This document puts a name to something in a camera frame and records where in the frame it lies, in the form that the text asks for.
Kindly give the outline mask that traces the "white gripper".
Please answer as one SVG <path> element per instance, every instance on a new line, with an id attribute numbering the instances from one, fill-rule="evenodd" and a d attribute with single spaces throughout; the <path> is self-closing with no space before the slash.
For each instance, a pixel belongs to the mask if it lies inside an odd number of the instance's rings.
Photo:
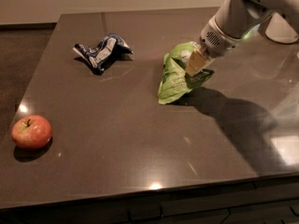
<path id="1" fill-rule="evenodd" d="M 213 16 L 200 34 L 200 49 L 195 49 L 186 65 L 186 73 L 190 77 L 199 74 L 208 67 L 213 59 L 224 56 L 241 40 L 243 30 L 228 21 L 218 21 Z"/>

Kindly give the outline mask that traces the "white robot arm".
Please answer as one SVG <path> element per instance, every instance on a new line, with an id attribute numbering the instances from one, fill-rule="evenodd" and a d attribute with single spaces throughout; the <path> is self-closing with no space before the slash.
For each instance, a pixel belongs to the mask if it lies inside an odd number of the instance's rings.
<path id="1" fill-rule="evenodd" d="M 186 66 L 190 77 L 215 59 L 234 49 L 254 26 L 279 14 L 295 31 L 299 30 L 299 0 L 225 0 L 201 31 L 199 48 Z"/>

